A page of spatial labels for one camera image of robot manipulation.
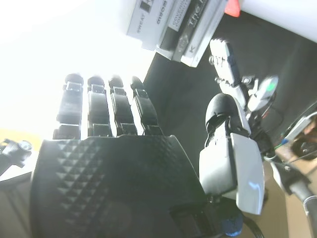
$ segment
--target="book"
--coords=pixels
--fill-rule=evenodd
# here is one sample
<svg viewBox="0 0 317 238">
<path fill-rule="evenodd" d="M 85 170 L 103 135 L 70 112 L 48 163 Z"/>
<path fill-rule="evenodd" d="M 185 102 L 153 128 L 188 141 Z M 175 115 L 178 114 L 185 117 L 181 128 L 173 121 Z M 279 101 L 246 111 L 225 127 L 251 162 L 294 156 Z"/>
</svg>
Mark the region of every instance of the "book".
<svg viewBox="0 0 317 238">
<path fill-rule="evenodd" d="M 196 67 L 223 14 L 227 0 L 209 0 L 181 61 Z"/>
<path fill-rule="evenodd" d="M 166 27 L 158 47 L 163 50 L 174 50 L 179 38 L 179 29 L 191 0 L 176 0 L 170 12 Z"/>
<path fill-rule="evenodd" d="M 142 48 L 154 50 L 165 28 L 174 0 L 137 0 L 127 35 L 142 41 Z"/>
<path fill-rule="evenodd" d="M 194 34 L 196 27 L 198 26 L 208 0 L 195 0 L 194 3 L 194 8 L 189 12 L 189 18 L 181 33 L 181 36 L 178 39 L 178 43 L 172 58 L 174 61 L 181 61 L 181 58 L 188 47 L 189 41 Z"/>
</svg>

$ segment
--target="qr code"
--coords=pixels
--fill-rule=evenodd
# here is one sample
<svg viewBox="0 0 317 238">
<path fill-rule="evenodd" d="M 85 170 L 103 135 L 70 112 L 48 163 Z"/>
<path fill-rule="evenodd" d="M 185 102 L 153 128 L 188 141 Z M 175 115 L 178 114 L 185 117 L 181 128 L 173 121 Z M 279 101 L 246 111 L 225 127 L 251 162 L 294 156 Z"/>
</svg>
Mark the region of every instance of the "qr code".
<svg viewBox="0 0 317 238">
<path fill-rule="evenodd" d="M 140 4 L 140 9 L 150 13 L 151 7 L 153 5 L 154 0 L 142 0 Z"/>
</svg>

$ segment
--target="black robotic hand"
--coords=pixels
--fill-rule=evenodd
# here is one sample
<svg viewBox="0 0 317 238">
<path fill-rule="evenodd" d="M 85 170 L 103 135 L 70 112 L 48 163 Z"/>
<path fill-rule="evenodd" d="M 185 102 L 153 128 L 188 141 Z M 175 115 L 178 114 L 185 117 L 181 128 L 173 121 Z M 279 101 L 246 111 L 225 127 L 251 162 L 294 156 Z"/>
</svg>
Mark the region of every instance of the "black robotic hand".
<svg viewBox="0 0 317 238">
<path fill-rule="evenodd" d="M 217 217 L 175 136 L 163 136 L 141 81 L 129 104 L 121 79 L 88 80 L 88 138 L 81 140 L 83 79 L 67 76 L 33 174 L 35 238 L 213 237 Z"/>
</svg>

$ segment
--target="red object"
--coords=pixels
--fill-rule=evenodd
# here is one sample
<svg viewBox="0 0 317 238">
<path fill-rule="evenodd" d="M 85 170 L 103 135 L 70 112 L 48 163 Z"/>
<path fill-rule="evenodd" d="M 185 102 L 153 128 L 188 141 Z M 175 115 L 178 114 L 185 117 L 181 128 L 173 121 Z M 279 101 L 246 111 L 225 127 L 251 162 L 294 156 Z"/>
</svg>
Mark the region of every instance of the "red object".
<svg viewBox="0 0 317 238">
<path fill-rule="evenodd" d="M 230 16 L 238 17 L 240 15 L 239 0 L 229 0 L 224 12 Z"/>
</svg>

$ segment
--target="dark floor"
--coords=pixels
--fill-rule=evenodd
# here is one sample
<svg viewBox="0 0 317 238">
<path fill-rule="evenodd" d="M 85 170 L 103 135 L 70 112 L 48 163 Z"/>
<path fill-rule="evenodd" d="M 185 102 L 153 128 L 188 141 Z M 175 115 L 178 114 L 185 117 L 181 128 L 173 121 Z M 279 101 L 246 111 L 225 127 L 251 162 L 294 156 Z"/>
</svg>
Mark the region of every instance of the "dark floor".
<svg viewBox="0 0 317 238">
<path fill-rule="evenodd" d="M 214 38 L 233 46 L 241 75 L 277 74 L 279 85 L 274 107 L 264 121 L 274 143 L 288 125 L 317 99 L 317 44 L 247 13 L 224 16 Z M 197 68 L 171 62 L 156 54 L 145 86 L 166 135 L 174 134 L 198 170 L 199 152 L 206 139 L 205 113 L 210 99 L 220 92 L 207 48 Z"/>
</svg>

